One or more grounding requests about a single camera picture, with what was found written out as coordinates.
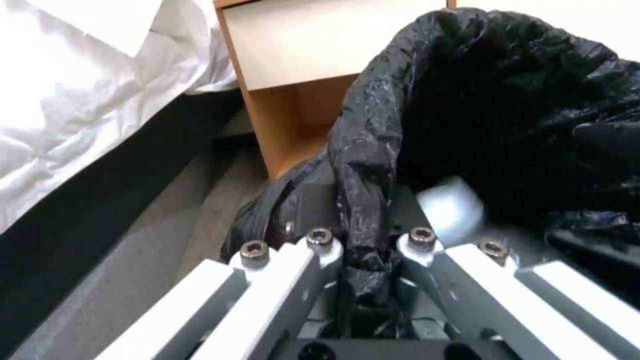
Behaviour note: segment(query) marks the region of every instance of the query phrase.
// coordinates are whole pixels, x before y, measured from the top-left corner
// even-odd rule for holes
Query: white object
[[[163,1],[130,57],[25,0],[0,2],[0,233],[181,93],[235,86],[212,4],[198,3]]]
[[[445,248],[469,242],[482,226],[484,205],[460,177],[419,192],[416,198]]]
[[[96,359],[184,357],[225,316],[245,289],[240,272],[205,260]]]
[[[162,2],[162,0],[27,1],[129,56],[136,56],[140,50]]]

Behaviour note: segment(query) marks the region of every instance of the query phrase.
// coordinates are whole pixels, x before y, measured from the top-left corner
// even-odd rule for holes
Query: trash bag
[[[491,216],[512,221],[583,209],[637,218],[636,159],[606,144],[638,142],[639,86],[638,63],[539,19],[427,13],[351,85],[326,149],[241,210],[223,258],[254,238],[291,241],[299,189],[329,165],[345,244],[340,335],[399,338],[389,292],[399,256],[385,220],[394,186],[460,176]]]

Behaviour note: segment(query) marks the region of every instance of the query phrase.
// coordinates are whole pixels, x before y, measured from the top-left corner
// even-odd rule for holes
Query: hex socket screw
[[[307,233],[307,247],[316,254],[329,252],[333,244],[333,234],[325,227],[316,227]]]
[[[492,258],[500,266],[504,266],[507,261],[507,255],[509,251],[503,244],[497,241],[483,240],[478,245],[478,248],[480,249],[480,251],[489,256],[489,258]]]
[[[414,227],[409,232],[409,245],[417,251],[432,251],[437,239],[428,227]]]
[[[252,240],[240,248],[242,265],[248,268],[262,268],[269,263],[269,245],[262,240]]]

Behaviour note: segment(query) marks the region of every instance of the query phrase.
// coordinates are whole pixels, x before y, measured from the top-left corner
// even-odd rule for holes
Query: wooden cabinet
[[[326,143],[346,90],[393,36],[445,0],[217,0],[269,176]]]

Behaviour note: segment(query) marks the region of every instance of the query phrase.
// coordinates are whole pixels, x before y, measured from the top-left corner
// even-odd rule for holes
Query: white paper
[[[27,0],[107,45],[136,56],[162,0]]]

